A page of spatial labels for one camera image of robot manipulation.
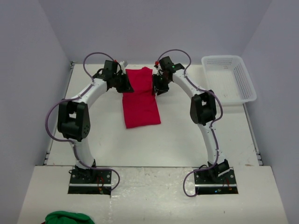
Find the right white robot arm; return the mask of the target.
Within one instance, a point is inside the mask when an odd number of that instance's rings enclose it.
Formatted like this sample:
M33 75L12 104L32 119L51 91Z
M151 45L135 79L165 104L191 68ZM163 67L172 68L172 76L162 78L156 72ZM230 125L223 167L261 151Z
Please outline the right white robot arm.
M187 76L185 67L180 63L174 64L169 56L159 57L154 67L157 72L153 74L153 94L168 92L169 84L174 82L190 98L190 117L202 133L208 156L208 166L199 168L199 176L213 183L220 183L229 171L229 164L219 149L213 128L213 124L219 120L216 117L218 98L212 90L196 86Z

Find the red t shirt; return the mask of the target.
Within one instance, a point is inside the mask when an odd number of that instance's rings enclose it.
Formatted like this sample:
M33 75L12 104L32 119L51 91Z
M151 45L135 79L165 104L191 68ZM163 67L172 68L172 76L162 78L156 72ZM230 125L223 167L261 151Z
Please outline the red t shirt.
M152 93L152 69L126 70L132 93L123 93L122 108L127 129L161 123L156 97Z

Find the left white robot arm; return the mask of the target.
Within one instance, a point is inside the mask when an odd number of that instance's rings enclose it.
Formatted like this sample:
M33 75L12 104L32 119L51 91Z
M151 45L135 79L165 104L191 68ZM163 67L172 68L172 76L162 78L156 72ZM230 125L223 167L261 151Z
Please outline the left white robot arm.
M97 178L96 162L91 154L87 136L91 130L89 109L96 100L109 89L115 88L118 93L133 93L127 72L127 62L106 60L104 67L93 76L92 81L69 101L59 104L58 131L73 147L76 158L72 170L76 178L86 183L93 183Z

